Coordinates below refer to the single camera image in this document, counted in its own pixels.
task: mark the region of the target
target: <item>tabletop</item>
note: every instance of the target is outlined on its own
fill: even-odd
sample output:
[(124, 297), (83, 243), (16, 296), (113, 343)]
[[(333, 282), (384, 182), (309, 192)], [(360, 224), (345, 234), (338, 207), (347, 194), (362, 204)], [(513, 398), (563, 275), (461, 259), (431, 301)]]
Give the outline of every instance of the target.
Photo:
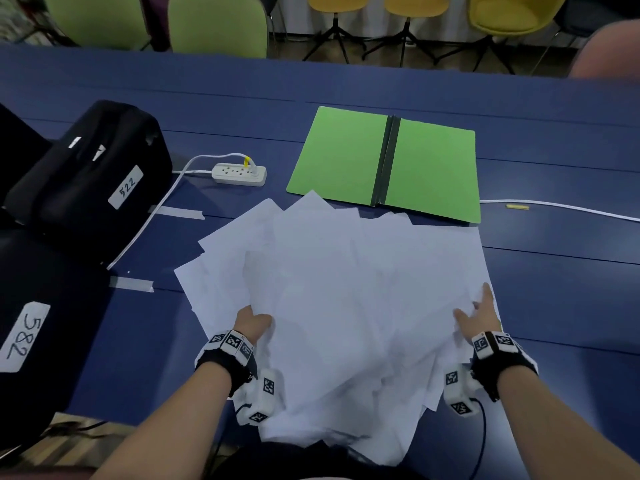
[[(285, 209), (299, 198), (285, 187), (319, 105), (475, 130), (481, 199), (640, 216), (640, 86), (15, 46), (0, 46), (0, 62), (0, 102), (45, 137), (60, 137), (107, 98), (153, 114), (172, 153), (243, 152), (269, 172), (260, 188), (224, 188), (201, 177), (178, 186), (166, 205), (205, 218), (156, 216), (118, 263), (116, 273), (151, 280), (156, 291), (116, 290), (71, 413), (137, 424), (188, 378), (205, 336), (173, 270), (200, 254), (199, 238), (263, 199)], [(373, 217), (382, 209), (360, 211)], [(640, 388), (638, 224), (485, 204), (480, 232), (505, 329), (562, 400), (640, 460), (640, 420), (624, 412), (637, 409)], [(481, 399), (488, 430), (478, 478), (526, 478), (502, 407)], [(424, 414), (405, 462), (430, 477), (466, 477), (481, 427), (441, 404)]]

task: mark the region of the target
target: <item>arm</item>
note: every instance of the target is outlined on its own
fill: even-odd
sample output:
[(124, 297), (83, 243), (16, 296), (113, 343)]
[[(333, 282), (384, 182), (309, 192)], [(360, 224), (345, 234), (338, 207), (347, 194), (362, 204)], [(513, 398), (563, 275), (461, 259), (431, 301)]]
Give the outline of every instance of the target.
[[(454, 316), (467, 340), (483, 331), (501, 331), (487, 283), (483, 300), (469, 318)], [(534, 480), (640, 479), (640, 465), (590, 427), (549, 391), (530, 369), (505, 369), (498, 378), (500, 400), (518, 451)]]
[[(254, 316), (247, 306), (238, 312), (234, 329), (255, 344), (270, 324), (270, 316)], [(92, 479), (199, 479), (230, 391), (228, 371), (203, 363)]]

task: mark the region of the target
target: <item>power strip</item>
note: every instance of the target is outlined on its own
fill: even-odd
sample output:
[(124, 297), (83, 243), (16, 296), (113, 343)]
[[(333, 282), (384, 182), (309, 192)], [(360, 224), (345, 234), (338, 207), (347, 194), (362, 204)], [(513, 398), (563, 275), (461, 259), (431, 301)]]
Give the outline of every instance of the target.
[(218, 163), (211, 170), (211, 176), (219, 184), (250, 185), (261, 187), (267, 181), (267, 169), (256, 166), (258, 175), (251, 173), (251, 167), (238, 163)]

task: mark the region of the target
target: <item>black bag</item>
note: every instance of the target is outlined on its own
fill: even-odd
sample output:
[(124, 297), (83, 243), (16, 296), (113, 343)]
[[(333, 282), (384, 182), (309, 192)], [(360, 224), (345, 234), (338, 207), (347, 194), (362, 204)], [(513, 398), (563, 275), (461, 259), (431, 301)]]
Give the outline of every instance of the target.
[(0, 450), (68, 407), (111, 296), (109, 272), (0, 230)]
[[(0, 202), (50, 148), (51, 142), (0, 104)], [(0, 209), (0, 228), (12, 224), (13, 218)]]
[(171, 172), (153, 116), (98, 101), (13, 186), (4, 207), (60, 248), (108, 264), (162, 199)]

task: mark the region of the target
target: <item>green binder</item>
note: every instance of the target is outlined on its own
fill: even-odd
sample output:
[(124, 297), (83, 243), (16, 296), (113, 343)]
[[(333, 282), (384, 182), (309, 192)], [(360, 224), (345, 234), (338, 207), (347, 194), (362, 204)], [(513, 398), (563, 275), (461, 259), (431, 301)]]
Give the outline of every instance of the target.
[(480, 222), (473, 131), (319, 107), (287, 192)]

